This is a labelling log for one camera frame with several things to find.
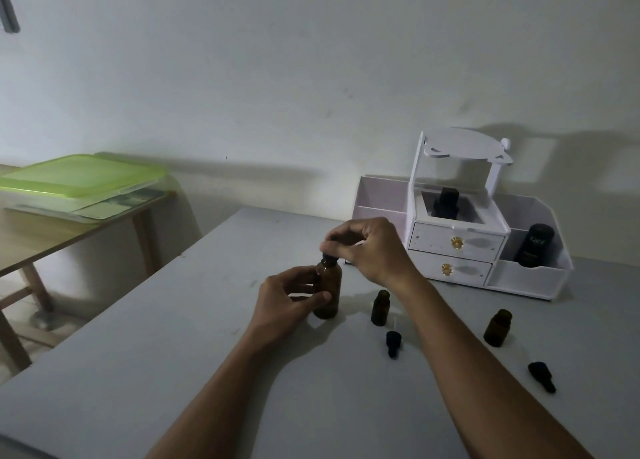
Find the wooden table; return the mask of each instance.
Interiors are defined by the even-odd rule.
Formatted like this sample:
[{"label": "wooden table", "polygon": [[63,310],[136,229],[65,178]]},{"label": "wooden table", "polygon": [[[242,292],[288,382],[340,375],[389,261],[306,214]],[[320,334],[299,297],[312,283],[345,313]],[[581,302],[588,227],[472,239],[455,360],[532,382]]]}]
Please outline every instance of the wooden table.
[{"label": "wooden table", "polygon": [[[240,210],[0,387],[0,456],[5,436],[59,459],[144,457],[240,339],[263,279],[317,263],[338,223]],[[404,309],[392,296],[386,327],[372,325],[379,286],[340,265],[338,316],[309,316],[274,351],[238,457],[468,458]],[[434,285],[480,340],[510,310],[505,344],[487,348],[595,457],[636,457],[639,274],[587,259],[575,267],[551,303]],[[403,336],[397,360],[385,345],[392,327]],[[529,374],[533,361],[549,366],[555,395]]]},{"label": "wooden table", "polygon": [[[0,173],[15,169],[0,164]],[[130,211],[121,213],[99,223],[79,223],[50,216],[13,211],[5,208],[0,200],[0,277],[20,270],[27,287],[0,299],[0,344],[4,346],[16,368],[23,370],[31,364],[27,352],[18,336],[37,341],[48,346],[56,344],[56,338],[43,331],[20,323],[9,323],[2,309],[33,294],[39,308],[53,311],[53,303],[33,263],[77,241],[90,237],[108,226],[130,218],[136,229],[138,243],[145,260],[149,276],[162,267],[156,238],[151,224],[151,208],[175,196],[164,196],[151,200]]]}]

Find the clear plastic box with green lid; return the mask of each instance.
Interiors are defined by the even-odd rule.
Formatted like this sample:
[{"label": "clear plastic box with green lid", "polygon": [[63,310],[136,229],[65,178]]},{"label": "clear plastic box with green lid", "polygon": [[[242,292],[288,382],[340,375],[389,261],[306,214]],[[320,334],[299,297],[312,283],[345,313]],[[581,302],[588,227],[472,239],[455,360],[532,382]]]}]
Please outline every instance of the clear plastic box with green lid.
[{"label": "clear plastic box with green lid", "polygon": [[165,176],[160,166],[73,154],[0,176],[0,198],[8,205],[72,212],[146,188]]}]

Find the person's left hand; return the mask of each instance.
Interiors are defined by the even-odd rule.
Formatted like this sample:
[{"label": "person's left hand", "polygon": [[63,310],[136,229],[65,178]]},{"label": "person's left hand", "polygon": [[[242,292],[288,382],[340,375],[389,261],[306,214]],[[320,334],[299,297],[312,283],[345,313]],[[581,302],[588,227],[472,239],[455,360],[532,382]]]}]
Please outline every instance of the person's left hand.
[{"label": "person's left hand", "polygon": [[316,267],[293,267],[267,277],[260,286],[258,301],[245,336],[257,351],[283,340],[313,311],[331,300],[320,292],[311,297],[291,298],[289,294],[312,294]]}]

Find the green lid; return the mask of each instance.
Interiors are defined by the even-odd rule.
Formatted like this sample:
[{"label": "green lid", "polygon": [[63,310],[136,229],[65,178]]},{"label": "green lid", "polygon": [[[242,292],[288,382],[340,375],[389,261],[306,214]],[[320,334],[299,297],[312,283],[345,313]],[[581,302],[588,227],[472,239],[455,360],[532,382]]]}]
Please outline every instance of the green lid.
[{"label": "green lid", "polygon": [[166,170],[92,154],[73,154],[0,176],[0,190],[59,198],[87,198],[163,178]]}]

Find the gray object on wall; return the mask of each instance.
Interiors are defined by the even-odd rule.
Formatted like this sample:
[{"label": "gray object on wall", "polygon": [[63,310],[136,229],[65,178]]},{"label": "gray object on wall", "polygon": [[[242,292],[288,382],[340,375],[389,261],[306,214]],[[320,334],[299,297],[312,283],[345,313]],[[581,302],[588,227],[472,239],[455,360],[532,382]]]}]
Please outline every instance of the gray object on wall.
[{"label": "gray object on wall", "polygon": [[0,19],[7,33],[16,34],[20,32],[18,18],[15,16],[11,0],[0,0]]}]

